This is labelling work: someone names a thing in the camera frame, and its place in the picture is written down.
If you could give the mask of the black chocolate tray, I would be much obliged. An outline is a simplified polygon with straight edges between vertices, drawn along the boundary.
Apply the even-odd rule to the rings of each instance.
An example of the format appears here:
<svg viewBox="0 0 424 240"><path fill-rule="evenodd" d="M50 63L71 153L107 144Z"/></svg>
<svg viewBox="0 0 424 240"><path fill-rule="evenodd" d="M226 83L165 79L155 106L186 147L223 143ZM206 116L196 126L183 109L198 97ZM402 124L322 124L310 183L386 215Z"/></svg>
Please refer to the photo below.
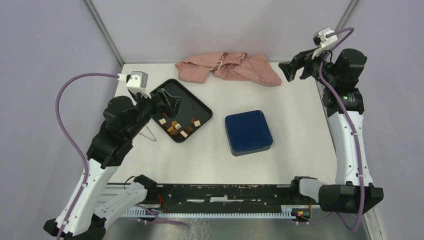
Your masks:
<svg viewBox="0 0 424 240"><path fill-rule="evenodd" d="M183 143L192 134L199 130L213 116L213 111L183 86L178 80L170 78L150 91L153 95L158 88L166 89L172 96L182 97L178 115L175 118L163 116L166 123L161 125L159 120L153 121L176 143ZM200 121L200 126L195 127L194 122Z"/></svg>

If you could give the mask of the blue box lid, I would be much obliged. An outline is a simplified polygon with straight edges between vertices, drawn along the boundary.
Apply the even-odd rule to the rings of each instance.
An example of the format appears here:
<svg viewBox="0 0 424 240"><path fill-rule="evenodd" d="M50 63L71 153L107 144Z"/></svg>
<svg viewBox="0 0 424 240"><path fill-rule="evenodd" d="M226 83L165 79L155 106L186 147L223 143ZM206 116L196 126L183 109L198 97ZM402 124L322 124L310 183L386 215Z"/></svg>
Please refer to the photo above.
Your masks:
<svg viewBox="0 0 424 240"><path fill-rule="evenodd" d="M227 115L224 126L231 141L273 140L271 131L261 110L253 110Z"/></svg>

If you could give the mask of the blue chocolate box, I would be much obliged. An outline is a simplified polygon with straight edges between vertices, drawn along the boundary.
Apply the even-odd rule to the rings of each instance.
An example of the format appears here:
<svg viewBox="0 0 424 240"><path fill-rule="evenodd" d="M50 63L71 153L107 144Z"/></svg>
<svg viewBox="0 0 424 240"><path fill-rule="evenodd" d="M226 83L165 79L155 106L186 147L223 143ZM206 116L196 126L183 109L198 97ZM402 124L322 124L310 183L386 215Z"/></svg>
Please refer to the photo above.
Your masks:
<svg viewBox="0 0 424 240"><path fill-rule="evenodd" d="M267 151L271 148L274 141L249 139L248 141L230 140L229 146L231 154L235 157L249 155L253 153Z"/></svg>

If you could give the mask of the pink silicone tongs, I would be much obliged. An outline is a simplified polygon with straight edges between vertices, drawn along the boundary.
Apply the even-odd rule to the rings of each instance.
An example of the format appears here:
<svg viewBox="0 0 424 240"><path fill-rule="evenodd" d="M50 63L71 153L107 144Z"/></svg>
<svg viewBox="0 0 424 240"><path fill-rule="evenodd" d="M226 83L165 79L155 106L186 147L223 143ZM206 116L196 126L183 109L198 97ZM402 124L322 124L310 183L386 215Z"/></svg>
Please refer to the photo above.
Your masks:
<svg viewBox="0 0 424 240"><path fill-rule="evenodd" d="M146 125L138 134L141 135L142 137L146 138L147 140L151 141L151 142L155 143L157 141L156 136L150 130L148 125Z"/></svg>

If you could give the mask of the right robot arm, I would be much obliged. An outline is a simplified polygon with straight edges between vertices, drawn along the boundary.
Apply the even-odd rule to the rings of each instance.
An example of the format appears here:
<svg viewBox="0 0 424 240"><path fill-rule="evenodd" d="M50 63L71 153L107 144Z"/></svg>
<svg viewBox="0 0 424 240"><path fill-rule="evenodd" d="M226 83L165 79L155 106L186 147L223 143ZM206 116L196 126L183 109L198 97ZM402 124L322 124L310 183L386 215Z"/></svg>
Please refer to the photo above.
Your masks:
<svg viewBox="0 0 424 240"><path fill-rule="evenodd" d="M288 82L302 69L300 78L314 78L324 86L322 102L336 154L336 177L333 184L313 177L295 177L289 189L289 199L302 204L308 198L325 212L366 213L384 198L368 169L363 141L364 101L357 88L367 57L359 50L342 50L335 62L328 62L325 50L313 57L312 50L298 53L291 61L281 62Z"/></svg>

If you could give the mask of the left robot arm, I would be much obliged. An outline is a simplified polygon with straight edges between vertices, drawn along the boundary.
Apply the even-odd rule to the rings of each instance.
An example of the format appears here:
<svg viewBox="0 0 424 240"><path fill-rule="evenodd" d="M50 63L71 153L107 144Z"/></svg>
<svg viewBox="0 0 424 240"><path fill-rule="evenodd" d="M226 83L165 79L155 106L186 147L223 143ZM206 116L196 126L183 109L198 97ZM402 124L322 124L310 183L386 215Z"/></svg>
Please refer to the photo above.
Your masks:
<svg viewBox="0 0 424 240"><path fill-rule="evenodd" d="M183 102L159 88L152 97L140 93L132 97L111 99L103 112L104 121L92 139L83 160L88 165L83 171L62 213L47 220L43 229L57 239L101 240L108 228L134 205L153 203L157 190L154 181L143 176L127 189L103 205L98 201L104 189L133 148L133 140L152 118L175 117Z"/></svg>

